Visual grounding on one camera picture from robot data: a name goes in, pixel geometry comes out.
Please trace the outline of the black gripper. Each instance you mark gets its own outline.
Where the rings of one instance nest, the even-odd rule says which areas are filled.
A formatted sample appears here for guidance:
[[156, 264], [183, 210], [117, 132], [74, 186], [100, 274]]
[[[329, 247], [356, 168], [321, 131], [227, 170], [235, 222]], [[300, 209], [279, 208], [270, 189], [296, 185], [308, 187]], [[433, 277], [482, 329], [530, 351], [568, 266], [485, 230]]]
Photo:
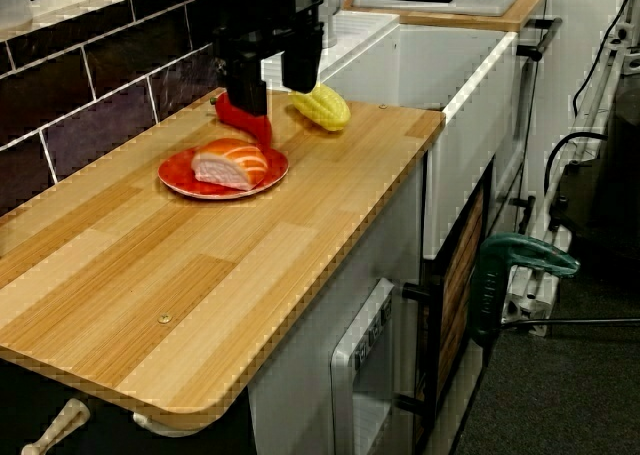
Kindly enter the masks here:
[[213, 54], [234, 60], [227, 68], [227, 92], [234, 107], [253, 116], [267, 114], [260, 60], [280, 52], [283, 85], [300, 93], [313, 90], [323, 49], [323, 2], [213, 0]]

